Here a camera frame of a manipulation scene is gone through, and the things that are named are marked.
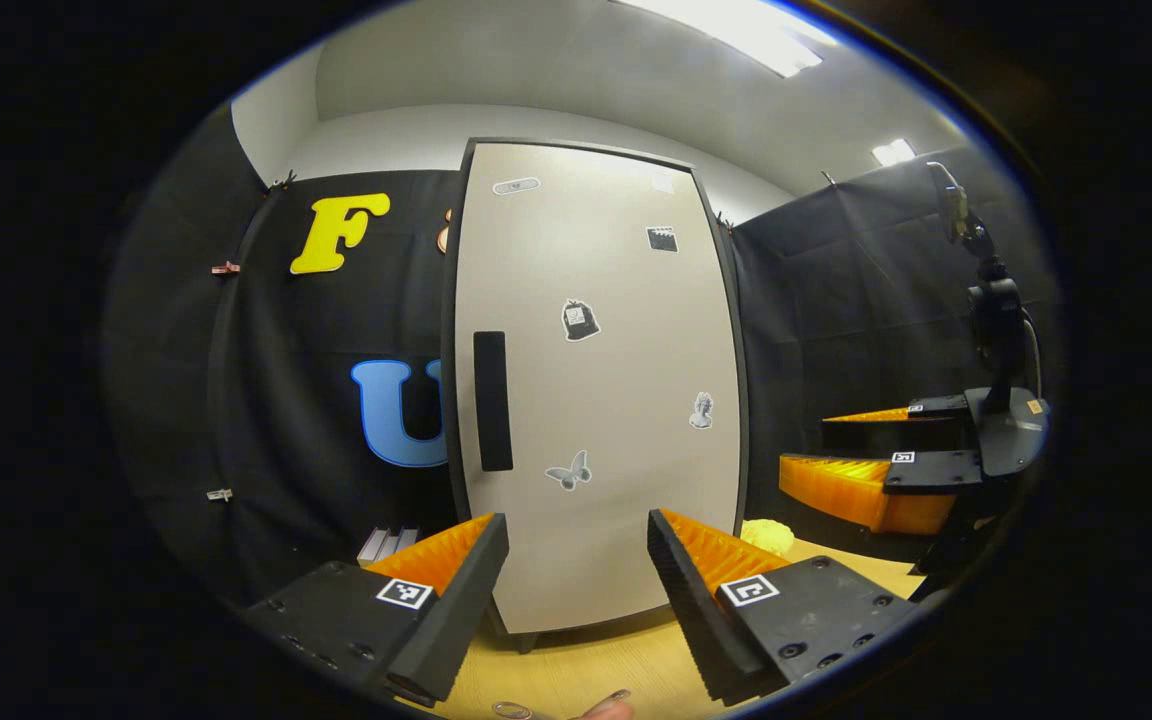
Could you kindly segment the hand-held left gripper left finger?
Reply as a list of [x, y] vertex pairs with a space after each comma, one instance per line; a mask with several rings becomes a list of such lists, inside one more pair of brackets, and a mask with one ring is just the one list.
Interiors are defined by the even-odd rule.
[[247, 607], [293, 659], [376, 700], [447, 702], [508, 558], [488, 511], [366, 568], [325, 562]]

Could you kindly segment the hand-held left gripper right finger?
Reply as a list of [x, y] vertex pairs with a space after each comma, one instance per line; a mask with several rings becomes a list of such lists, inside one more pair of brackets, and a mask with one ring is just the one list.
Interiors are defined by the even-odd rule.
[[713, 700], [823, 691], [922, 615], [835, 558], [788, 561], [685, 518], [647, 514], [647, 552]]

